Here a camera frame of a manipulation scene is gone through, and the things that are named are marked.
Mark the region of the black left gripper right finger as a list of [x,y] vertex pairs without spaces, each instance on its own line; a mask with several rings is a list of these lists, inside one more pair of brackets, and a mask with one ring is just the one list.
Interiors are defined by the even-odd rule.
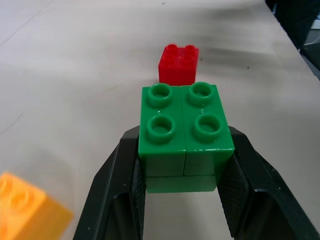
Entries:
[[234,240],[320,240],[278,171],[234,127],[235,151],[217,190]]

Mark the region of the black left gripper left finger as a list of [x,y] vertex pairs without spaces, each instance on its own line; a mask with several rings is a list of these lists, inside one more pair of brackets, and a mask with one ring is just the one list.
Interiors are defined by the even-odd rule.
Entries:
[[139,131],[127,130],[96,173],[72,240],[143,240],[146,184]]

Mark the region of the green studded block cube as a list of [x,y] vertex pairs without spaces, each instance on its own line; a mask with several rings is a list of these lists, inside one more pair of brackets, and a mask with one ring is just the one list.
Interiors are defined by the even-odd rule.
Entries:
[[215,85],[142,88],[138,155],[147,192],[211,192],[234,150]]

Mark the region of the orange studded block cube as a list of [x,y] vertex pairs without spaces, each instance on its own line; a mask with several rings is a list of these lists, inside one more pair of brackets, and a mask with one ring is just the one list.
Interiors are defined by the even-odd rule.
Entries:
[[59,240],[73,216],[40,188],[0,175],[0,240]]

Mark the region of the red studded block cube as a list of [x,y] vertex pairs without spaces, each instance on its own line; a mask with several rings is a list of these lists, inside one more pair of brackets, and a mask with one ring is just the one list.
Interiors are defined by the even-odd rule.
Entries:
[[170,86],[190,86],[196,81],[199,49],[194,45],[167,45],[158,64],[160,83]]

